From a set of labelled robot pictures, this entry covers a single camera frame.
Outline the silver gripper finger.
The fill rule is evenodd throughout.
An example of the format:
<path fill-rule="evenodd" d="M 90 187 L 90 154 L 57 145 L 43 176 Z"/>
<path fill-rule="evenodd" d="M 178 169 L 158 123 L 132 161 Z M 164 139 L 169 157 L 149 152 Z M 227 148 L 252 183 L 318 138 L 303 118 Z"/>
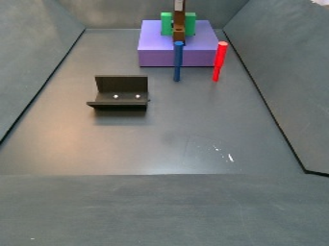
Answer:
<path fill-rule="evenodd" d="M 184 12 L 185 11 L 185 0 L 176 0 L 174 1 L 174 11 Z"/>

